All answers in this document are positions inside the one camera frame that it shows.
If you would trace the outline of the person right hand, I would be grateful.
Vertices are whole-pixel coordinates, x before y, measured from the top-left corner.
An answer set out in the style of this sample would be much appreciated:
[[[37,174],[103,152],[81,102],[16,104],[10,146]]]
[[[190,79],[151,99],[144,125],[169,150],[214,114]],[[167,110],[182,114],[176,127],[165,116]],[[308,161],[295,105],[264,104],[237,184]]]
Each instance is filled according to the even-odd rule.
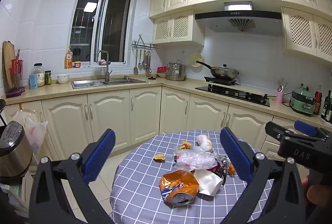
[[[331,200],[331,188],[324,185],[309,186],[308,176],[302,179],[302,187],[307,203],[310,202],[316,206],[325,207]]]

